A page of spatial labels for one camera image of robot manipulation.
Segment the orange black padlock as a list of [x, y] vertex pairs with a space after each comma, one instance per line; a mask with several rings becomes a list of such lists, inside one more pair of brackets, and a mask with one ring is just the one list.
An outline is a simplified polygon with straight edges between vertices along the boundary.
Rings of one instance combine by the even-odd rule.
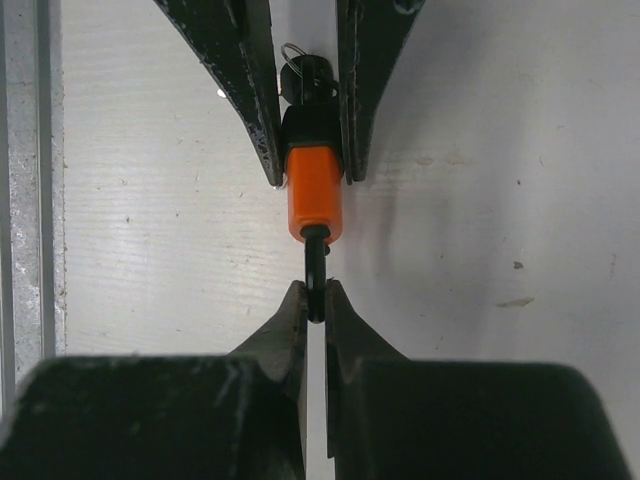
[[330, 105], [293, 105], [282, 124], [288, 228], [304, 244], [308, 320], [325, 320], [326, 256], [343, 231], [341, 139]]

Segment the black keys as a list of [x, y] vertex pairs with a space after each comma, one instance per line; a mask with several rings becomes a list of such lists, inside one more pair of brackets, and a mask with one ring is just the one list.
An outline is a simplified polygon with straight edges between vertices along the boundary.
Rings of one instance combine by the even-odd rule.
[[324, 104], [338, 93], [328, 59], [309, 54], [287, 42], [280, 49], [284, 65], [279, 74], [280, 95], [293, 106]]

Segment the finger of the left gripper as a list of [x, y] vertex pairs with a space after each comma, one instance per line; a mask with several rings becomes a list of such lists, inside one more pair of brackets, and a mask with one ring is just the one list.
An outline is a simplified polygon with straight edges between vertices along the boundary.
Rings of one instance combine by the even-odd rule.
[[267, 181], [284, 183], [281, 115], [267, 1], [158, 0], [239, 115]]
[[424, 0], [336, 3], [338, 96], [346, 181], [366, 178], [376, 113]]

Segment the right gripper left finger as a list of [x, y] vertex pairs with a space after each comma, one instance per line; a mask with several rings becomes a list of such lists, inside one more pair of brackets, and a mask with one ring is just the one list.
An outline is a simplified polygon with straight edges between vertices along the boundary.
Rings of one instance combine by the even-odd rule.
[[301, 282], [225, 355], [41, 362], [1, 423], [5, 479], [302, 479]]

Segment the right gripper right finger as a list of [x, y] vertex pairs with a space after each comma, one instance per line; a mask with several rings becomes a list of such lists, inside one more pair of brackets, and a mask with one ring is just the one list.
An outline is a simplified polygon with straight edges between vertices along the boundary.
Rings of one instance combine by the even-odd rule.
[[551, 363], [411, 360], [325, 294], [327, 451], [339, 479], [628, 479], [603, 404]]

